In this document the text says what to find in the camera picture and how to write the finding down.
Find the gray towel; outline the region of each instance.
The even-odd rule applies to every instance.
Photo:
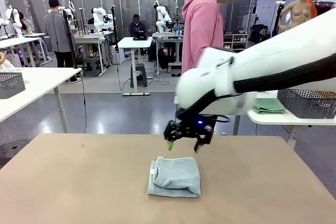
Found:
[[[148,194],[195,198],[201,196],[197,162],[192,157],[152,161]]]

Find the shoe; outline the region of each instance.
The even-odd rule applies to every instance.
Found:
[[[80,81],[81,81],[81,79],[80,79],[80,78],[77,78],[76,81],[71,81],[70,83],[71,83],[71,84],[74,84],[74,83],[77,83],[77,82],[80,82]]]

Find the black pants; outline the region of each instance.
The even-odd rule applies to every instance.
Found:
[[[74,64],[72,63],[72,56],[71,52],[54,52],[57,59],[57,67],[63,68],[64,62],[66,68],[73,68]],[[77,78],[75,76],[72,76],[70,78],[70,81],[76,81]]]

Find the mannequin torso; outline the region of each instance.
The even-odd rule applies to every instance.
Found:
[[[308,3],[306,3],[306,1],[304,1],[304,0],[297,0],[296,2],[291,3],[288,6],[286,6],[282,10],[281,16],[289,10],[290,10],[292,22],[288,27],[288,26],[282,25],[281,24],[281,19],[280,19],[279,20],[279,27],[282,30],[292,29],[293,27],[301,25],[302,23],[311,19],[310,5]]]

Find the pink sleeve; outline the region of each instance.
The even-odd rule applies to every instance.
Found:
[[[203,3],[195,7],[191,20],[191,55],[198,63],[203,50],[211,45],[214,36],[215,25],[217,22],[217,4]]]

